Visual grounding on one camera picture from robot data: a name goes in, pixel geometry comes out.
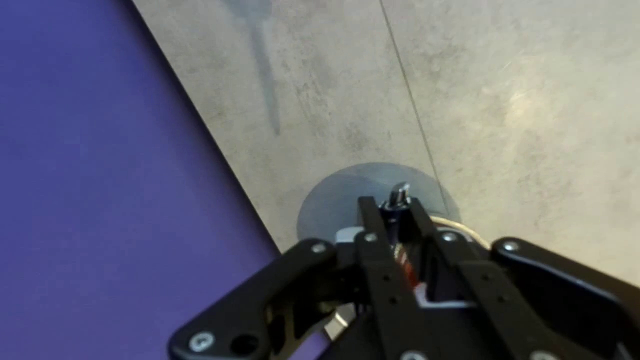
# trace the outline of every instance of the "purple surface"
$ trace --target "purple surface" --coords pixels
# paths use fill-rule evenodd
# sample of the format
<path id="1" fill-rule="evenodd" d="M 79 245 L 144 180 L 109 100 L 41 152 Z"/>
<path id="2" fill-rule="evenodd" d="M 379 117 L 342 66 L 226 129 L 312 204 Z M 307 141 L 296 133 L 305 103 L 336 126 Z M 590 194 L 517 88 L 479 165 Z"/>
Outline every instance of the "purple surface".
<path id="1" fill-rule="evenodd" d="M 0 49 L 0 357 L 165 359 L 275 246 L 129 4 L 3 1 Z"/>

